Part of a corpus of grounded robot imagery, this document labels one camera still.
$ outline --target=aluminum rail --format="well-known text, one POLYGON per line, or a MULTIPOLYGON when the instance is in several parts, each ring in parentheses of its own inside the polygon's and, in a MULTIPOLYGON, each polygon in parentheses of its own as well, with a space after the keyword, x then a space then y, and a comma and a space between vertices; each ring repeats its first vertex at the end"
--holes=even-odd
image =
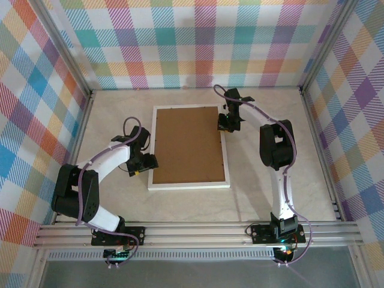
POLYGON ((49 37, 54 43, 56 49, 63 58, 68 69, 71 71, 72 76, 75 78, 77 84, 86 95, 90 96, 92 88, 88 85, 88 82, 84 78, 81 69, 77 61, 73 58, 68 45, 63 39, 59 29, 57 28, 55 21, 53 21, 48 9, 44 5, 42 0, 30 0, 28 1, 32 8, 34 9, 38 19, 44 25, 44 28, 47 30, 49 37))
MULTIPOLYGON (((144 226, 145 241, 142 248, 254 248, 282 247, 281 244, 252 244, 252 239, 244 233, 250 224, 268 224, 267 222, 137 222, 126 226, 144 226)), ((307 223, 303 225, 309 234, 307 223)), ((341 221, 314 221, 314 247, 362 245, 357 224, 341 221)), ((36 249, 59 248, 102 248, 91 246, 91 230, 85 226, 58 223, 42 226, 35 241, 36 249)))

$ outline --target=white picture frame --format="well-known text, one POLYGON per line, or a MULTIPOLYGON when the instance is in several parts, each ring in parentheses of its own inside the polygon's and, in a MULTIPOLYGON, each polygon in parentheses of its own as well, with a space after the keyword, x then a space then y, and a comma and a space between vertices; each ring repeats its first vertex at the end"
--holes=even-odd
MULTIPOLYGON (((221 113, 220 104, 189 104, 189 105, 169 105, 169 106, 154 106, 152 116, 152 139, 156 139, 156 118, 157 110, 159 109, 178 109, 178 108, 201 108, 201 107, 217 107, 218 112, 221 113)), ((227 147, 224 132, 220 131, 221 138, 221 150, 223 152, 223 163, 224 163, 224 181, 221 182, 194 182, 194 183, 169 183, 169 184, 154 184, 154 171, 149 170, 148 177, 148 190, 149 191, 161 191, 161 190, 186 190, 186 189, 207 189, 207 188, 229 188, 229 168, 227 158, 227 147)), ((151 141, 149 148, 151 154, 155 154, 155 141, 151 141)))

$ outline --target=colorful plaid wall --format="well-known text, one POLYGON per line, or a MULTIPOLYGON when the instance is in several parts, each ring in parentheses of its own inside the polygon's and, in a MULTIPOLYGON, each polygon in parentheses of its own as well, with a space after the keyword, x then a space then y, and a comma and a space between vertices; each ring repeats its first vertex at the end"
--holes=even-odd
POLYGON ((0 7, 0 287, 20 287, 86 98, 28 2, 0 7))
POLYGON ((331 14, 330 18, 328 19, 328 22, 327 22, 327 24, 326 24, 326 26, 325 26, 325 28, 324 28, 324 30, 323 30, 319 40, 317 41, 316 47, 315 47, 315 49, 312 52, 311 58, 307 62, 307 65, 305 66, 304 72, 301 75, 301 78, 300 78, 298 86, 302 86, 304 81, 305 81, 305 79, 307 78, 308 73, 311 70, 314 61, 316 60, 316 58, 318 57, 318 55, 320 54, 320 52, 321 52, 321 50, 323 48, 323 44, 324 44, 325 40, 327 39, 327 37, 331 33, 331 28, 334 25, 337 17, 339 16, 339 13, 340 13, 340 11, 341 11, 345 1, 346 0, 337 0, 337 4, 334 7, 334 10, 332 11, 332 14, 331 14))
POLYGON ((360 0, 310 88, 347 219, 384 284, 384 1, 360 0))
POLYGON ((340 8, 336 0, 45 3, 96 89, 296 86, 340 8))

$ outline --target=white floor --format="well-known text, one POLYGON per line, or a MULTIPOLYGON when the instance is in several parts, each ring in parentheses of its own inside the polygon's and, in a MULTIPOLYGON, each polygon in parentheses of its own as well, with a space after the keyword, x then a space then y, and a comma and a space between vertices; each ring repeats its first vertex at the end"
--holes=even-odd
MULTIPOLYGON (((298 157, 292 167, 296 210, 310 220, 334 220, 334 212, 313 144, 307 118, 296 89, 240 89, 260 108, 293 125, 298 157)), ((138 117, 151 130, 154 105, 223 103, 211 89, 154 89, 98 91, 85 131, 79 161, 101 151, 122 134, 128 116, 138 117)), ((132 124, 127 125, 130 131, 132 124)), ((241 131, 226 133, 231 188, 182 191, 147 190, 148 172, 130 178, 115 169, 100 184, 100 203, 127 221, 160 220, 270 220, 269 173, 259 156, 259 133, 242 123, 241 131)))

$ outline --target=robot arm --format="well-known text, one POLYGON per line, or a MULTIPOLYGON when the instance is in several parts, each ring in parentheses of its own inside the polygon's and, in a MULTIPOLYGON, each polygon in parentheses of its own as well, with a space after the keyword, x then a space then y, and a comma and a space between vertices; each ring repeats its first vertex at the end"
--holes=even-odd
MULTIPOLYGON (((138 133, 138 130, 139 127, 135 126, 129 136, 114 137, 109 143, 108 148, 132 139, 138 133)), ((109 232, 125 232, 124 219, 109 212, 100 205, 99 183, 123 163, 126 163, 130 176, 157 168, 158 164, 155 155, 143 154, 141 152, 149 137, 150 133, 148 130, 142 128, 140 135, 135 141, 107 151, 85 169, 82 177, 82 221, 84 223, 109 232)), ((80 171, 87 163, 89 163, 89 160, 78 163, 75 166, 65 164, 60 168, 52 199, 52 209, 55 212, 68 217, 78 217, 79 195, 76 190, 80 171)))
MULTIPOLYGON (((242 100, 256 106, 251 97, 241 98, 236 88, 225 92, 226 114, 220 114, 218 129, 223 131, 240 131, 241 122, 247 121, 260 131, 260 157, 263 164, 268 167, 272 182, 273 205, 271 212, 271 228, 276 239, 297 231, 298 219, 286 203, 284 195, 283 171, 293 161, 293 147, 286 132, 275 122, 266 118, 253 107, 234 100, 242 100)), ((293 136, 292 125, 288 120, 280 121, 288 128, 293 136)), ((292 203, 292 188, 290 170, 287 172, 287 196, 292 203)))

